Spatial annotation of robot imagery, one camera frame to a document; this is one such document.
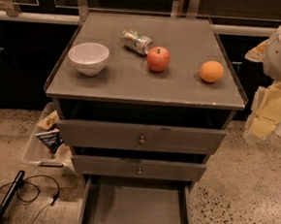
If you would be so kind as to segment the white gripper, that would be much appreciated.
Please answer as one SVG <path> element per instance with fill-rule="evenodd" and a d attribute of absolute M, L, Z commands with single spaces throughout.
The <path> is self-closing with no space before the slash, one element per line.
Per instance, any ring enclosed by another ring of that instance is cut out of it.
<path fill-rule="evenodd" d="M 272 133 L 281 137 L 281 24 L 268 40 L 249 49 L 245 58 L 254 63 L 263 62 L 265 74 L 277 81 L 268 88 L 258 87 L 243 138 L 259 143 Z"/>

